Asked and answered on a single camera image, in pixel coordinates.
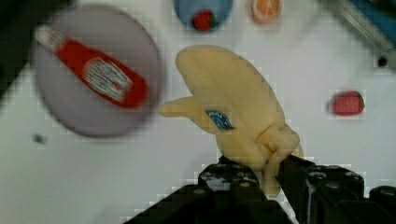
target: yellow plush toy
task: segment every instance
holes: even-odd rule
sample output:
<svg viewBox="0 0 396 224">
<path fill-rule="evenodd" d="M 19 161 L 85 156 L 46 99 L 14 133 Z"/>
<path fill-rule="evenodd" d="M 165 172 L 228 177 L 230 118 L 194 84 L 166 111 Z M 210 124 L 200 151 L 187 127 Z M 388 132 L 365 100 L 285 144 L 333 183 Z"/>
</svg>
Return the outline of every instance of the yellow plush toy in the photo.
<svg viewBox="0 0 396 224">
<path fill-rule="evenodd" d="M 192 96 L 162 105 L 161 115 L 188 118 L 215 134 L 226 158 L 262 171 L 263 191 L 277 195 L 279 164 L 293 152 L 303 155 L 270 85 L 251 63 L 220 47 L 183 49 L 176 63 Z"/>
</svg>

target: blue bowl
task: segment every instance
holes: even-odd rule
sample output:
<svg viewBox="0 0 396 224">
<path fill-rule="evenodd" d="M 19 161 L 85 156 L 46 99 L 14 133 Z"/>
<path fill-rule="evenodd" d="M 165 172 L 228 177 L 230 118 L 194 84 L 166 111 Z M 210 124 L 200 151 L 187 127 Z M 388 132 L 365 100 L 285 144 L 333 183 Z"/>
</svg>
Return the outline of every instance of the blue bowl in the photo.
<svg viewBox="0 0 396 224">
<path fill-rule="evenodd" d="M 211 10 L 218 23 L 217 26 L 209 30 L 213 31 L 218 29 L 230 16 L 233 0 L 174 0 L 174 9 L 181 23 L 194 31 L 196 30 L 191 22 L 193 16 L 202 9 Z"/>
</svg>

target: ketchup bottle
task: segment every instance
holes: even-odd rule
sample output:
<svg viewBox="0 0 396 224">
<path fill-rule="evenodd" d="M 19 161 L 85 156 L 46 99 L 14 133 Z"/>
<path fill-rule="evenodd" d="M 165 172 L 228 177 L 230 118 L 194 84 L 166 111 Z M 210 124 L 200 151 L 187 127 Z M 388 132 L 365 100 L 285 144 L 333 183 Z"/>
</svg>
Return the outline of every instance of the ketchup bottle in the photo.
<svg viewBox="0 0 396 224">
<path fill-rule="evenodd" d="M 56 56 L 91 90 L 114 105 L 137 108 L 148 98 L 145 79 L 103 52 L 78 43 L 48 26 L 35 39 Z"/>
</svg>

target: white surface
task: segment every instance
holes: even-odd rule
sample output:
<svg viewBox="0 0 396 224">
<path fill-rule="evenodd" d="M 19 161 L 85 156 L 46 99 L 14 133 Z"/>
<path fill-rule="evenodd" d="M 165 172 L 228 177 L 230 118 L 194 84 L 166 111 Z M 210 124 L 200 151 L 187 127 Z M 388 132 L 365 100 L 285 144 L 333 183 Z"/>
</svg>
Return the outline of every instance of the white surface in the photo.
<svg viewBox="0 0 396 224">
<path fill-rule="evenodd" d="M 252 23 L 250 1 L 236 0 L 232 19 L 210 37 L 185 32 L 168 0 L 79 3 L 98 2 L 121 7 L 160 45 L 168 66 L 164 100 L 190 95 L 174 64 L 181 49 L 225 46 L 261 69 L 309 160 L 358 172 L 366 193 L 396 186 L 396 76 L 373 68 L 370 48 L 316 0 L 285 0 L 281 19 L 270 27 Z M 157 115 L 139 133 L 109 140 L 74 135 L 37 99 L 34 76 L 26 68 L 2 101 L 0 223 L 121 223 L 217 162 L 214 137 L 186 119 Z M 326 111 L 342 89 L 363 93 L 361 116 L 339 119 Z M 47 143 L 34 143 L 34 133 Z"/>
</svg>

